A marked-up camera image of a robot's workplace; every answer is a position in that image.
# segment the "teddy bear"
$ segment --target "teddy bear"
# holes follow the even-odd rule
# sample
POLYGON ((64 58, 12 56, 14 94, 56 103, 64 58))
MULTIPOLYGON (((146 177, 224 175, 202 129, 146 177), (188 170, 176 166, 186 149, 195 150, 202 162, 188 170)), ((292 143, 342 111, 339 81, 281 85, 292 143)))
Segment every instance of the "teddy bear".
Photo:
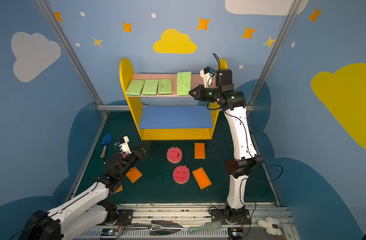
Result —
POLYGON ((279 220, 273 217, 267 217, 264 220, 259 220, 258 225, 265 228, 266 232, 271 235, 282 235, 282 231, 279 229, 279 220))

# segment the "toy shelf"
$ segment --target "toy shelf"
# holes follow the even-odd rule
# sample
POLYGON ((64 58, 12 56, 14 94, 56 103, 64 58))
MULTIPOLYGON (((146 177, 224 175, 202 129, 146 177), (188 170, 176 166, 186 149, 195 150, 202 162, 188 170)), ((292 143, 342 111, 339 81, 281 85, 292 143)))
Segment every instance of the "toy shelf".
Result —
MULTIPOLYGON (((227 69, 227 62, 220 59, 220 68, 227 69)), ((120 61, 120 84, 127 100, 140 138, 145 140, 199 140, 212 139, 219 110, 210 111, 207 106, 143 106, 142 97, 128 96, 126 89, 132 79, 172 79, 172 94, 153 97, 178 97, 176 95, 176 74, 134 73, 128 58, 120 61)), ((192 74, 191 89, 203 83, 199 74, 192 74)), ((218 108, 210 103, 210 108, 218 108)))
MULTIPOLYGON (((177 74, 153 74, 153 73, 135 73, 133 79, 171 79, 172 80, 172 94, 156 94, 156 95, 143 95, 140 97, 190 97, 187 96, 178 96, 176 95, 176 82, 177 82, 177 74)), ((203 84, 203 78, 200 77, 200 74, 191 74, 191 90, 196 88, 199 84, 203 84)))

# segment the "yellow star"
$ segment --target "yellow star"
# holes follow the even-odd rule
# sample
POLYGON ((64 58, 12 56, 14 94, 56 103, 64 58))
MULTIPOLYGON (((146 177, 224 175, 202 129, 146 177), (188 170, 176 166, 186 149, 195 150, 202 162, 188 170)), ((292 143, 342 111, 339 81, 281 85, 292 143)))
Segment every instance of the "yellow star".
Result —
POLYGON ((256 30, 255 29, 249 29, 248 27, 246 27, 246 31, 244 32, 244 35, 242 36, 242 38, 249 38, 251 39, 253 37, 253 32, 256 30))
POLYGON ((196 30, 204 29, 205 31, 207 31, 207 24, 210 20, 211 19, 204 20, 202 18, 199 18, 199 26, 196 30))
POLYGON ((124 22, 122 22, 123 23, 123 25, 124 25, 124 30, 123 31, 129 31, 129 32, 132 32, 132 30, 131 30, 131 25, 132 25, 132 23, 124 23, 124 22))
POLYGON ((101 48, 102 48, 102 46, 100 45, 100 42, 102 41, 102 40, 100 40, 100 41, 97 41, 95 38, 93 38, 94 40, 95 40, 95 43, 94 43, 94 45, 99 45, 101 48))
POLYGON ((315 22, 316 18, 321 14, 322 11, 318 11, 316 8, 314 10, 314 13, 309 17, 309 20, 312 20, 313 23, 315 22))
POLYGON ((270 48, 271 48, 272 43, 273 43, 273 42, 275 42, 275 41, 276 41, 276 39, 272 40, 272 39, 271 39, 271 36, 269 36, 269 37, 268 37, 268 42, 267 42, 267 43, 265 43, 265 44, 263 44, 263 46, 264 46, 264 45, 268 45, 268 46, 270 46, 270 48))
POLYGON ((61 17, 60 17, 60 12, 56 12, 56 13, 55 13, 55 16, 56 16, 57 20, 59 20, 59 21, 63 22, 63 20, 62 20, 62 19, 61 19, 61 17))

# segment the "round pink sponge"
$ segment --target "round pink sponge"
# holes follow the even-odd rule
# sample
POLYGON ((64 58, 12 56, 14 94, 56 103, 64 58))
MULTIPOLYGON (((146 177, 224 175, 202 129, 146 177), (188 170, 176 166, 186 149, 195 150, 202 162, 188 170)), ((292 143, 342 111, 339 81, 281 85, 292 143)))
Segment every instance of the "round pink sponge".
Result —
POLYGON ((167 151, 167 159, 171 163, 178 163, 182 160, 183 153, 178 147, 171 147, 167 151))
POLYGON ((174 177, 175 182, 183 184, 190 179, 190 170, 185 165, 178 166, 174 169, 172 176, 174 177))

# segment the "blue toy shovel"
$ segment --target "blue toy shovel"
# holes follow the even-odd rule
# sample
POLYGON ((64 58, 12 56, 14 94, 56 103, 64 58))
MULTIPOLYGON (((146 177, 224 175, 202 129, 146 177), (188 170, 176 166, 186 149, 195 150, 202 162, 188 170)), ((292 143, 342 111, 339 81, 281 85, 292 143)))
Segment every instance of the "blue toy shovel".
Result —
POLYGON ((103 152, 100 155, 101 158, 104 158, 106 156, 107 145, 111 143, 111 140, 112 140, 112 136, 109 133, 107 133, 103 137, 101 144, 104 144, 104 148, 103 148, 103 152))

